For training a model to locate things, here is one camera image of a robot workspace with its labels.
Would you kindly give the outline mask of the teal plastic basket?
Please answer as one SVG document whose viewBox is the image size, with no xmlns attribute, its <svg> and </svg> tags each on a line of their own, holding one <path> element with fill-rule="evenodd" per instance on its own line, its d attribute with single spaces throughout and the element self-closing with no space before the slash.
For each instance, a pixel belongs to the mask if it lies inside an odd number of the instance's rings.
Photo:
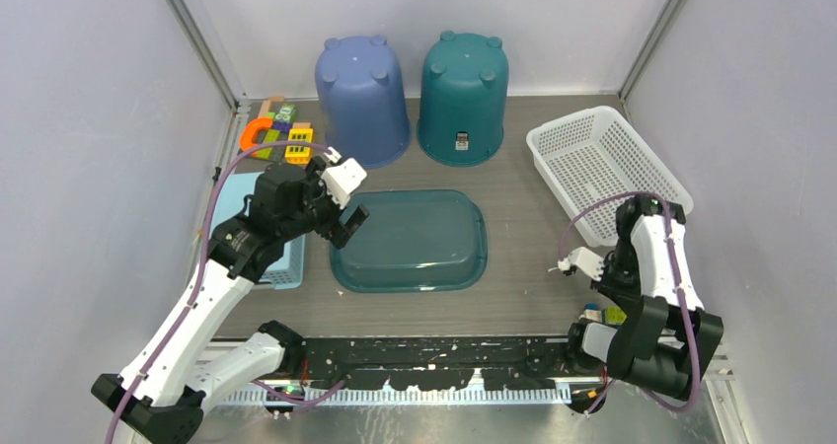
<svg viewBox="0 0 837 444">
<path fill-rule="evenodd" d="M 456 291 L 487 268 L 484 215 L 455 189 L 355 194 L 342 220 L 363 206 L 368 217 L 346 246 L 330 250 L 335 280 L 357 293 Z"/>
</svg>

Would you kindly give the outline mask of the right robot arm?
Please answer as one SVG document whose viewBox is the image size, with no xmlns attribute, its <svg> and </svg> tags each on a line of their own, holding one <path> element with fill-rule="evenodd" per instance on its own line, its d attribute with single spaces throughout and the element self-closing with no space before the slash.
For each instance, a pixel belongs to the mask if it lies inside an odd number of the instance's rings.
<svg viewBox="0 0 837 444">
<path fill-rule="evenodd" d="M 629 191 L 613 197 L 617 243 L 602 257 L 578 247 L 557 262 L 580 272 L 593 291 L 624 313 L 619 326 L 580 319 L 569 329 L 564 362 L 576 375 L 604 371 L 643 389 L 662 407 L 691 409 L 723 338 L 723 320 L 707 312 L 690 277 L 683 207 L 661 195 Z"/>
</svg>

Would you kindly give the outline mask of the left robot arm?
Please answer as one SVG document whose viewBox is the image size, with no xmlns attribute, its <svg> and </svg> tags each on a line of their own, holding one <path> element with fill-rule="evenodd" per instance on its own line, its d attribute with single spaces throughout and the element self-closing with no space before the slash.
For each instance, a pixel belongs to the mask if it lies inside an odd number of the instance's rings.
<svg viewBox="0 0 837 444">
<path fill-rule="evenodd" d="M 198 359 L 288 243 L 315 233 L 335 248 L 347 244 L 368 217 L 365 207 L 349 204 L 366 176 L 335 151 L 303 167 L 273 164 L 233 216 L 209 222 L 196 272 L 161 327 L 120 372 L 93 384 L 114 421 L 151 443 L 186 443 L 210 410 L 246 384 L 270 373 L 294 377 L 305 361 L 304 339 L 277 321 L 217 359 Z"/>
</svg>

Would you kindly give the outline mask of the light blue plastic basket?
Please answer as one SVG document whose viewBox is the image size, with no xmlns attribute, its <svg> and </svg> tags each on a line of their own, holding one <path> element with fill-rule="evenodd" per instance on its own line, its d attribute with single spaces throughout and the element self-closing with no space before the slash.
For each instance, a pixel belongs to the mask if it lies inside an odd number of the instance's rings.
<svg viewBox="0 0 837 444">
<path fill-rule="evenodd" d="M 239 213 L 245 206 L 245 196 L 254 193 L 259 173 L 230 175 L 215 202 L 211 230 Z M 286 290 L 301 285 L 305 257 L 304 236 L 285 244 L 282 257 L 266 269 L 257 289 Z"/>
</svg>

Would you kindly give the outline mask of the white plastic basket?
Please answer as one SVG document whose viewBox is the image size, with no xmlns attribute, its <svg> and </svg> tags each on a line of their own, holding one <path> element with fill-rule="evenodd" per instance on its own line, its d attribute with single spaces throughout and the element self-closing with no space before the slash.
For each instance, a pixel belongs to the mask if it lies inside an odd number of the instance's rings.
<svg viewBox="0 0 837 444">
<path fill-rule="evenodd" d="M 544 122 L 525 141 L 537 172 L 568 218 L 632 191 L 659 194 L 687 214 L 694 209 L 684 185 L 613 108 L 598 106 Z"/>
</svg>

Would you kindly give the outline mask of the teal plastic bucket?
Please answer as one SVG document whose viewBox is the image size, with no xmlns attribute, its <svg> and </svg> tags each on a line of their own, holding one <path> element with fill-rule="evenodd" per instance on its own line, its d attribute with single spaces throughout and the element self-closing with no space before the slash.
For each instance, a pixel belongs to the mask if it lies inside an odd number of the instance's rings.
<svg viewBox="0 0 837 444">
<path fill-rule="evenodd" d="M 444 31 L 422 67 L 417 140 L 448 166 L 482 164 L 501 147 L 509 63 L 500 37 Z"/>
</svg>

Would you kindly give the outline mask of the blue plastic bucket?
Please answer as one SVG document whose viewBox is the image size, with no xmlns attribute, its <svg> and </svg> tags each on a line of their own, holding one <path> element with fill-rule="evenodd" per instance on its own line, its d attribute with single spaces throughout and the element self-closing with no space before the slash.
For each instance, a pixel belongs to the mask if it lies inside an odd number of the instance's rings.
<svg viewBox="0 0 837 444">
<path fill-rule="evenodd" d="M 366 169 L 406 152 L 412 136 L 402 70 L 384 36 L 326 39 L 314 79 L 328 145 Z"/>
</svg>

